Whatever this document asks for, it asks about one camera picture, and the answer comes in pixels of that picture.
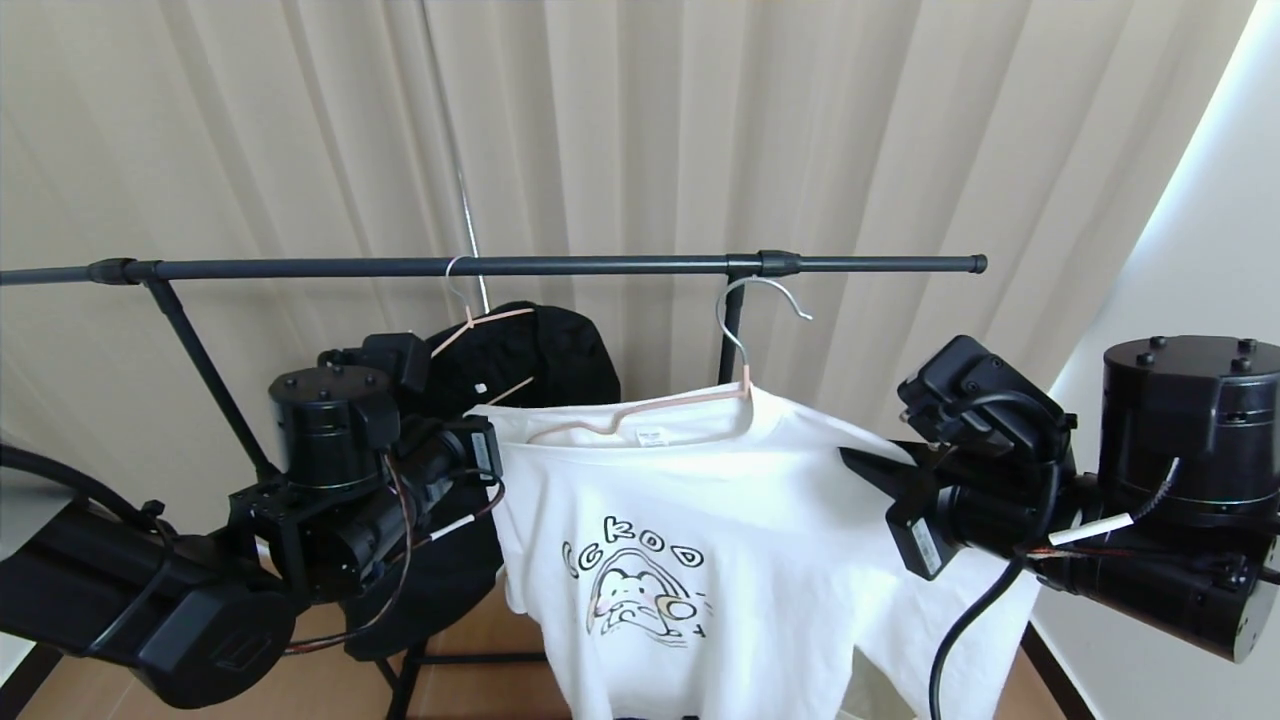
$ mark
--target clothes rack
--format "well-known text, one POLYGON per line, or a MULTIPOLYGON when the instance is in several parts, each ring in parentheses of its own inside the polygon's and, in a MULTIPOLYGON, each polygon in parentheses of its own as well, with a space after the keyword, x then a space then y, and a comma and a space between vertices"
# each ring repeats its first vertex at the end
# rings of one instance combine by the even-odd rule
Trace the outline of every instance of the clothes rack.
MULTIPOLYGON (((179 342, 200 373, 237 441, 244 448, 260 479, 276 475, 253 437, 248 423, 205 350, 200 334, 183 310, 173 281, 187 279, 266 279, 266 278, 394 278, 444 277, 453 258, 357 258, 357 259, 280 259, 280 260, 136 260, 114 258, 82 266, 0 270, 0 287, 81 283, 145 286, 160 311, 169 319, 179 342)), ((984 255, 964 256, 814 256, 782 250, 730 255, 596 255, 462 258, 449 275, 726 275, 732 283, 749 275, 781 278, 803 273, 982 273, 984 255)), ((744 288, 733 288, 724 302, 724 324, 739 332, 744 288)), ((722 340, 717 382, 732 380, 736 354, 728 337, 722 340)), ((424 665, 489 662, 545 662, 541 652, 429 655, 426 642, 410 647, 397 674, 387 660, 375 661, 392 688, 388 720, 403 720, 413 696, 419 670, 424 665)))

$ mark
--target clothes hanger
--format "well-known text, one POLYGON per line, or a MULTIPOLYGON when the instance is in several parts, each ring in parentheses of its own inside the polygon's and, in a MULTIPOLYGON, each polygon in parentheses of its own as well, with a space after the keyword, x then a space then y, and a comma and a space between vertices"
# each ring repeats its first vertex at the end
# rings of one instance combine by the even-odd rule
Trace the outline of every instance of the clothes hanger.
POLYGON ((804 320, 812 320, 813 319, 813 315, 810 315, 809 313, 805 313, 800 307, 800 302, 795 299, 794 295, 791 295, 791 291, 787 290, 786 287, 783 287, 782 283, 780 283, 777 281, 772 281, 769 278, 759 278, 759 277, 751 275, 751 277, 741 278, 741 279, 737 279, 737 281, 733 281, 733 282, 728 283, 724 287, 724 292, 721 292, 719 296, 716 299, 716 322, 719 324, 721 332, 724 333, 724 337, 727 337, 728 341, 732 342, 735 347, 737 347, 739 355, 742 356, 742 379, 739 383, 737 389, 728 389, 728 391, 722 391, 722 392, 712 392, 712 393, 708 393, 708 395, 699 395, 699 396, 695 396, 695 397, 678 397, 678 398, 672 398, 672 400, 655 400, 653 402, 645 402, 645 404, 636 405, 634 407, 627 407, 626 410, 620 410, 620 411, 614 413, 613 419, 609 421, 608 425, 605 425, 603 428, 598 428, 598 427, 591 425, 589 423, 582 423, 582 421, 575 420, 572 423, 564 423, 562 425, 554 425, 554 427, 548 428, 545 430, 539 430, 539 432, 534 433, 532 436, 530 436, 529 439, 525 441, 525 442, 532 443, 534 441, 536 441, 540 437, 549 436, 552 433, 558 433, 558 432, 562 432, 562 430, 571 430, 571 429, 575 429, 575 428, 581 428, 584 430, 590 430, 590 432, 593 432, 595 434, 600 434, 600 436, 612 436, 613 433, 618 432, 618 428, 622 425, 622 420, 630 418, 631 415, 635 415, 636 413, 644 413, 645 410, 659 410, 659 409, 663 409, 663 407, 678 407, 681 405, 695 405, 698 402, 710 402, 713 400, 735 400, 735 398, 740 398, 740 400, 750 401, 751 400, 751 365, 750 365, 750 361, 748 359, 746 346, 742 345, 742 341, 739 340, 736 334, 733 334, 732 332, 730 332, 728 325, 724 324, 724 314, 723 314, 723 310, 722 310, 723 306, 724 306, 724 299, 728 297, 728 293, 733 288, 745 286, 748 283, 764 283, 764 284, 768 284, 768 286, 772 286, 772 287, 777 288, 778 292, 781 292, 787 299, 787 301, 791 302, 791 309, 795 311, 795 314, 799 318, 801 318, 804 320))
MULTIPOLYGON (((435 350, 431 351, 431 357, 435 357, 436 355, 439 355, 440 352, 443 352, 445 347, 453 345, 453 341, 456 341, 460 337, 462 337, 462 333, 470 331, 471 328, 474 328, 474 327, 476 327, 479 324, 490 323, 493 320, 502 320, 503 318, 513 318, 516 315, 527 315, 529 313, 534 311, 532 307, 521 307, 520 310, 508 310, 506 313, 498 313, 497 315, 481 315, 480 318, 474 318, 471 315, 471 304, 467 302, 467 297, 465 295, 462 295, 462 292, 460 292, 458 288, 453 287, 452 278, 449 277, 449 273, 453 270, 453 264, 457 263, 458 260, 463 259, 463 258, 470 258, 470 255, 458 255, 453 260, 449 260, 449 264, 444 266, 444 287, 447 287, 449 290, 449 292, 452 292, 453 295, 457 295, 458 300, 462 301, 462 307, 463 307, 463 311, 466 313, 467 319, 466 319, 465 323, 462 323, 462 327, 460 327, 457 331, 453 332, 453 334, 451 334, 449 337, 444 338, 444 342, 442 342, 440 345, 435 346, 435 350)), ((532 375, 530 375, 530 377, 525 378, 524 380, 516 383, 515 386, 507 388, 507 391, 503 392, 502 395, 499 395, 498 397, 494 397, 493 400, 488 400, 486 404, 488 405, 497 405, 499 401, 506 400, 507 396, 509 396, 511 393, 516 392, 517 389, 527 386, 531 382, 534 382, 534 377, 532 375)))

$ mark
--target black garment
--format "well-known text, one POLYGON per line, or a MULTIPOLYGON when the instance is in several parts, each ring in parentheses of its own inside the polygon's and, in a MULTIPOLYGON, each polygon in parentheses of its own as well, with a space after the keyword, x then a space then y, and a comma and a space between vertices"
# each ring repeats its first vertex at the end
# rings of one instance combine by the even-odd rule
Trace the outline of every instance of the black garment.
MULTIPOLYGON (((600 333, 591 320, 561 307, 509 302, 493 313, 531 307, 534 311, 484 323, 467 331, 431 359, 426 392, 402 398, 402 413, 454 418, 500 396, 529 377, 534 382, 502 400, 511 407, 607 405, 622 400, 600 333), (476 392, 483 386, 483 392, 476 392)), ((426 340, 433 350, 460 325, 426 340)), ((488 503, 485 489, 454 486, 433 509, 435 530, 488 503)), ((347 641, 347 655, 376 660, 425 641, 471 611, 494 587, 502 548, 493 518, 485 516, 410 557, 410 574, 396 607, 378 625, 347 641)), ((365 594, 342 603, 347 629, 367 623, 381 610, 399 582, 402 566, 387 569, 365 594)))

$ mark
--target beige curtain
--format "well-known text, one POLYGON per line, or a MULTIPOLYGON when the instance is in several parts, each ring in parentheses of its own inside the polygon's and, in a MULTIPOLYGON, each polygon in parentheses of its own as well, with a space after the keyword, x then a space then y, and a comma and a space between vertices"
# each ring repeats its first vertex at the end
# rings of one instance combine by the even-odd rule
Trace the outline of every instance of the beige curtain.
MULTIPOLYGON (((882 432, 956 333, 1047 384, 1147 220, 1251 0, 0 5, 0 261, 970 254, 984 275, 748 292, 758 382, 882 432), (434 40, 434 53, 429 40, 434 40)), ((721 278, 489 278, 600 327, 630 397, 709 384, 721 278)), ((472 292, 475 286, 460 281, 472 292)), ((461 318, 438 279, 179 283, 266 386, 461 318)), ((5 288, 0 427, 183 529, 251 478, 141 288, 5 288)))

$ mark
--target baseboard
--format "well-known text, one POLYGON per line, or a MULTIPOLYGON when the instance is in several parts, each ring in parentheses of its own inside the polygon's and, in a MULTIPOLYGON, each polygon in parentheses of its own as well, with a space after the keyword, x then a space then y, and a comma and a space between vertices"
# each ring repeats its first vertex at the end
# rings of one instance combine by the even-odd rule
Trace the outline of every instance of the baseboard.
POLYGON ((1036 673, 1044 680, 1044 685, 1053 696, 1057 706, 1062 708, 1062 715, 1066 716, 1066 720, 1097 720, 1093 708, 1089 707, 1084 696, 1080 694, 1079 688, 1071 682, 1066 669, 1057 661, 1057 656, 1053 655, 1044 638, 1041 637, 1039 632, 1030 623, 1027 624, 1027 632, 1023 633, 1023 652, 1032 661, 1036 673))
POLYGON ((63 653, 47 644, 31 648, 4 685, 0 685, 0 720, 17 720, 61 659, 63 653))

